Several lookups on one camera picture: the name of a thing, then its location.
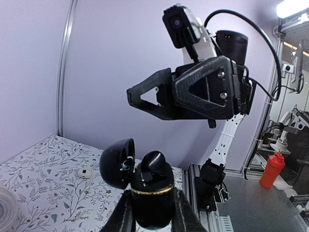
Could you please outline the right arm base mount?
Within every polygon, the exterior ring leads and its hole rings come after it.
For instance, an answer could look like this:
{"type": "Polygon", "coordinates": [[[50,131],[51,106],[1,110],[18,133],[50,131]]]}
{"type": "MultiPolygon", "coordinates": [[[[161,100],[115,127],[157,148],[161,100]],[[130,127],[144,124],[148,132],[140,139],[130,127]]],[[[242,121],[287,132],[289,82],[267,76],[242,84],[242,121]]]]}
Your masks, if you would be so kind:
{"type": "Polygon", "coordinates": [[[218,185],[209,184],[196,176],[194,183],[199,211],[216,211],[217,203],[225,203],[229,200],[229,192],[224,182],[218,185]]]}

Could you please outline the black earbud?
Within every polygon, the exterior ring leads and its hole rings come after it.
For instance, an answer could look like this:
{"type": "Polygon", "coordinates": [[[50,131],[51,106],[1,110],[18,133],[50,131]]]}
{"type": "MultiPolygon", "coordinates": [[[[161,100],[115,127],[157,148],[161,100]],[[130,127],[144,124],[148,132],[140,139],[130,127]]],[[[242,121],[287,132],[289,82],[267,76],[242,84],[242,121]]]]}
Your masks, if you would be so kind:
{"type": "Polygon", "coordinates": [[[147,153],[140,163],[142,173],[164,174],[166,159],[160,151],[151,151],[147,153]]]}

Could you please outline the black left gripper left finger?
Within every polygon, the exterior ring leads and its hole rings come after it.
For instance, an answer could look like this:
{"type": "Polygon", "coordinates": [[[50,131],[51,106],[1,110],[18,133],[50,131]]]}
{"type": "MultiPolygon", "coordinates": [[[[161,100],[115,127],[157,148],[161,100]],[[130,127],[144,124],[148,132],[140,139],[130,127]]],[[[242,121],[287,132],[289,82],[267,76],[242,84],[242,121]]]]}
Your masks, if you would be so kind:
{"type": "Polygon", "coordinates": [[[113,210],[111,216],[100,232],[134,232],[135,219],[133,217],[131,191],[125,190],[113,210]]]}

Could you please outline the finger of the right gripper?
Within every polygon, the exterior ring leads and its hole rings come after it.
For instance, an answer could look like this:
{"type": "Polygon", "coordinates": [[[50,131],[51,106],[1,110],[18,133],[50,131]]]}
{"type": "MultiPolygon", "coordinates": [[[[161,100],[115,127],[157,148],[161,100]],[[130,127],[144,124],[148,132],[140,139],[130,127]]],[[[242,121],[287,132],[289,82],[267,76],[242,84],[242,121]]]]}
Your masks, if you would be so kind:
{"type": "Polygon", "coordinates": [[[178,106],[174,100],[170,68],[156,71],[148,78],[127,89],[130,106],[161,120],[204,120],[206,116],[178,106]]]}

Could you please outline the black earbud charging case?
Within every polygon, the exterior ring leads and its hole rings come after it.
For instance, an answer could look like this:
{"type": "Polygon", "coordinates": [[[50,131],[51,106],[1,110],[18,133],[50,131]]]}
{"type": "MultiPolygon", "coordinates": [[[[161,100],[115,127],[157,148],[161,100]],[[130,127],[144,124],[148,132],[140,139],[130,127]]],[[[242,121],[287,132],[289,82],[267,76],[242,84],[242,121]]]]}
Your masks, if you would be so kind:
{"type": "Polygon", "coordinates": [[[174,213],[172,167],[166,161],[164,174],[142,173],[140,163],[135,164],[134,140],[123,139],[102,152],[99,171],[109,186],[131,191],[135,226],[159,230],[169,225],[174,213]]]}

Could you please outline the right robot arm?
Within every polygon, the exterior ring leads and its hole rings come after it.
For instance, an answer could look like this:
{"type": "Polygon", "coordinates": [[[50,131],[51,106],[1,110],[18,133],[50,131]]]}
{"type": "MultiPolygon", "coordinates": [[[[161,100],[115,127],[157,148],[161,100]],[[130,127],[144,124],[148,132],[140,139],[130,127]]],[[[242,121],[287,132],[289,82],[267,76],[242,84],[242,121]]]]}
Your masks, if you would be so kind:
{"type": "Polygon", "coordinates": [[[225,122],[221,135],[199,174],[194,177],[190,200],[176,189],[171,166],[158,151],[148,153],[131,182],[136,222],[158,230],[169,224],[186,231],[197,211],[213,212],[217,200],[228,200],[224,183],[226,157],[243,117],[249,113],[254,85],[244,75],[248,37],[234,31],[211,34],[192,11],[180,4],[167,8],[162,20],[173,45],[183,50],[182,66],[156,71],[127,90],[130,106],[161,120],[225,122]]]}

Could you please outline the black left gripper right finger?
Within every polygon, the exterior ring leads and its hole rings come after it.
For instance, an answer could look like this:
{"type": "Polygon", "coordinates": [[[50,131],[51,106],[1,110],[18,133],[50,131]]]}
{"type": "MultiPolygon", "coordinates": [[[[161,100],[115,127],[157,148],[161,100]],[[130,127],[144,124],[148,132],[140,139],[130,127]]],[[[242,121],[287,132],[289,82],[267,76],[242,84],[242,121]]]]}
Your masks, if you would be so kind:
{"type": "Polygon", "coordinates": [[[172,232],[207,232],[195,215],[184,192],[174,191],[174,214],[171,219],[172,232]]]}

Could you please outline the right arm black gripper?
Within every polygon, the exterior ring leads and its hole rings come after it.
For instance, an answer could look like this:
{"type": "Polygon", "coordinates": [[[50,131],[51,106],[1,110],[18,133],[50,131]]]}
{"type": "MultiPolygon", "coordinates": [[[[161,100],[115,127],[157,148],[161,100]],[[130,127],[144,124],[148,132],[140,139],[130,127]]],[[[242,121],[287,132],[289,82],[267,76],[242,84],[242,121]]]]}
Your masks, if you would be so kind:
{"type": "Polygon", "coordinates": [[[177,67],[172,77],[172,94],[178,106],[207,117],[210,128],[217,120],[250,112],[255,91],[246,82],[244,67],[226,56],[177,67]]]}

